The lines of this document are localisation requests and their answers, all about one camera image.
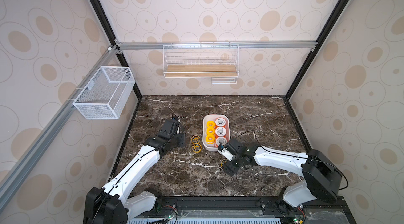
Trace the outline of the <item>white plastic storage box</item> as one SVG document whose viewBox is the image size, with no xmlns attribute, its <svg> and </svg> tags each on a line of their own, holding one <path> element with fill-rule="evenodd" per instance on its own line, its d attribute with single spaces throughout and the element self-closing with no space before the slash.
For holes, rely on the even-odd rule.
<svg viewBox="0 0 404 224">
<path fill-rule="evenodd" d="M 202 143 L 206 150 L 217 151 L 219 145 L 230 140 L 229 119 L 225 115 L 210 114 L 203 120 Z"/>
</svg>

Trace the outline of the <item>orange tape roll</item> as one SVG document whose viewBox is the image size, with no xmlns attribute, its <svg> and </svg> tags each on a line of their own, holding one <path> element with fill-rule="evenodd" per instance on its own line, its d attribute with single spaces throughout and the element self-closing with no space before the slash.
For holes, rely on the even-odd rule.
<svg viewBox="0 0 404 224">
<path fill-rule="evenodd" d="M 227 130 L 225 127 L 217 127 L 216 129 L 216 136 L 217 137 L 225 137 L 227 134 Z"/>
<path fill-rule="evenodd" d="M 219 145 L 226 145 L 227 139 L 225 137 L 217 137 L 215 141 L 215 146 L 218 147 Z"/>
</svg>

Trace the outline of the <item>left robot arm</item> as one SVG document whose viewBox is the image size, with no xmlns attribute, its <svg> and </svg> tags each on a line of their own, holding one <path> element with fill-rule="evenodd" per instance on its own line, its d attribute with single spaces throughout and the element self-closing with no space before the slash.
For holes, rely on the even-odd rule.
<svg viewBox="0 0 404 224">
<path fill-rule="evenodd" d="M 174 148 L 185 146 L 185 133 L 181 121 L 174 116 L 167 119 L 161 130 L 150 136 L 132 161 L 102 188 L 93 187 L 86 195 L 85 224 L 126 224 L 145 212 L 159 212 L 162 194 L 146 189 L 135 197 L 131 192 L 164 155 Z"/>
</svg>

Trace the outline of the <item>yellow tape roll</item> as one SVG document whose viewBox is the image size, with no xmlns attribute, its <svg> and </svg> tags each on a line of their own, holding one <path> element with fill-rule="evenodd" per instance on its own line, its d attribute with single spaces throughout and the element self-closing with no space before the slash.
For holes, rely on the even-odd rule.
<svg viewBox="0 0 404 224">
<path fill-rule="evenodd" d="M 206 134 L 207 135 L 215 135 L 215 133 L 216 133 L 216 130 L 215 130 L 214 127 L 207 127 L 206 128 Z"/>
<path fill-rule="evenodd" d="M 214 134 L 207 134 L 205 141 L 207 144 L 214 144 L 216 142 L 216 137 Z"/>
<path fill-rule="evenodd" d="M 207 128 L 215 129 L 215 128 L 216 128 L 216 124 L 215 124 L 214 121 L 208 121 L 208 122 L 206 123 L 206 127 L 207 127 Z"/>
</svg>

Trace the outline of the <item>orange tape roll mid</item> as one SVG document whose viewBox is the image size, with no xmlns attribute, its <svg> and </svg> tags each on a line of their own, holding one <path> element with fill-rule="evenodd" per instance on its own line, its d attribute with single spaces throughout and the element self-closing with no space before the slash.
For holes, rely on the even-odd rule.
<svg viewBox="0 0 404 224">
<path fill-rule="evenodd" d="M 215 125 L 216 127 L 225 127 L 227 125 L 227 119 L 219 117 L 215 119 Z"/>
</svg>

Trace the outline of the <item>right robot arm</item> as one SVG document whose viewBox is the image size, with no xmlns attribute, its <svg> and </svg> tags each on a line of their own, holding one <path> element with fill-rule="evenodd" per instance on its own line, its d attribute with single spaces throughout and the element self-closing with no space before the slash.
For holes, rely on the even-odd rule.
<svg viewBox="0 0 404 224">
<path fill-rule="evenodd" d="M 246 146 L 236 139 L 231 139 L 226 145 L 220 144 L 217 149 L 227 159 L 224 170 L 230 176 L 242 167 L 268 166 L 303 177 L 302 181 L 282 190 L 277 205 L 284 211 L 313 200 L 328 204 L 337 201 L 343 175 L 318 150 L 312 149 L 308 153 L 287 152 L 257 144 Z"/>
</svg>

